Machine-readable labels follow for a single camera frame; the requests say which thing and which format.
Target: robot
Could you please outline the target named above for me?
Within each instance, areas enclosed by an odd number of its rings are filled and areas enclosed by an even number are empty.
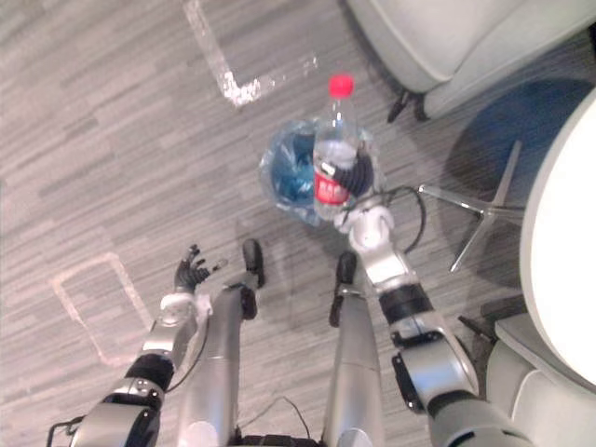
[[[361,167],[355,171],[362,174]],[[345,172],[328,169],[330,175],[346,177],[342,182],[351,191],[366,189]],[[373,299],[383,310],[396,348],[392,364],[400,393],[408,408],[427,415],[433,446],[533,445],[504,414],[479,398],[478,378],[466,352],[392,242],[394,223],[383,195],[359,200],[338,216],[335,226],[347,234],[353,251],[342,254],[337,264],[330,324],[339,328],[339,341],[320,441],[242,436],[237,428],[240,326],[244,319],[255,318],[256,292],[264,285],[261,247],[249,239],[242,247],[246,269],[214,301],[200,367],[186,380],[178,446],[385,445],[380,366],[368,310]],[[163,297],[139,356],[82,419],[71,447],[156,445],[165,394],[199,330],[194,292],[211,271],[201,266],[203,260],[195,261],[197,256],[193,246],[181,260],[174,292]],[[372,284],[373,296],[354,284],[357,264]]]

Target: chair leg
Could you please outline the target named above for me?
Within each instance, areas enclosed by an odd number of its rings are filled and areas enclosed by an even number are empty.
[[[496,188],[496,193],[494,193],[494,198],[491,202],[491,204],[496,207],[502,207],[505,205],[507,191],[509,190],[509,186],[511,185],[511,180],[513,180],[513,173],[515,172],[515,167],[518,163],[518,158],[520,157],[521,150],[522,142],[516,140],[516,142],[513,143],[513,148],[511,148],[511,153],[509,154],[509,159],[507,160],[505,171],[503,172],[503,176],[501,177],[501,182],[499,182],[499,186],[498,188]]]
[[[430,186],[428,184],[421,184],[418,187],[418,191],[424,194],[428,194],[429,196],[439,198],[440,200],[445,200],[446,202],[453,203],[454,205],[457,205],[461,208],[465,208],[466,210],[472,210],[479,213],[484,213],[489,206],[488,203],[483,202],[481,200],[462,196],[457,193],[452,193],[451,191],[445,191],[444,189],[440,189],[436,186]]]
[[[409,100],[410,92],[405,88],[401,88],[400,94],[398,95],[398,100],[395,101],[395,104],[393,104],[393,107],[391,107],[391,110],[389,111],[387,123],[392,123],[396,120],[401,111],[406,108],[406,105],[408,105]]]
[[[491,228],[494,219],[495,216],[491,214],[481,217],[481,221],[474,230],[474,233],[472,233],[472,236],[467,240],[466,245],[461,250],[457,258],[455,259],[455,262],[451,266],[450,271],[452,273],[459,270],[459,267],[464,262],[464,259],[466,259],[466,256],[468,256],[469,253],[478,245],[482,236],[484,236],[486,232]]]

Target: gray chair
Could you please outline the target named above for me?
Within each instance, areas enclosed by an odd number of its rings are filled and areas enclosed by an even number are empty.
[[[527,313],[494,328],[499,341],[488,362],[487,399],[536,447],[593,447],[596,386],[552,353]]]
[[[347,3],[405,90],[425,94],[420,112],[431,118],[446,114],[596,21],[594,0]]]

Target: red bottle cap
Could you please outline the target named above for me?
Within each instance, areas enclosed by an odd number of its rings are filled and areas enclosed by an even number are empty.
[[[329,79],[329,96],[332,98],[348,98],[354,89],[354,79],[349,74],[336,74]]]

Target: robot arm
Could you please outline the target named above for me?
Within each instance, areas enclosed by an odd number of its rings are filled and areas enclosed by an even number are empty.
[[[210,272],[193,263],[196,246],[180,262],[175,292],[161,300],[160,312],[142,350],[105,398],[85,416],[72,447],[152,447],[159,432],[159,411],[169,383],[197,332],[194,290]]]
[[[371,197],[336,227],[349,234],[352,249],[379,296],[397,353],[392,359],[406,405],[426,413],[436,447],[529,447],[532,444],[490,403],[466,352],[434,310],[418,276],[391,242],[393,219]]]

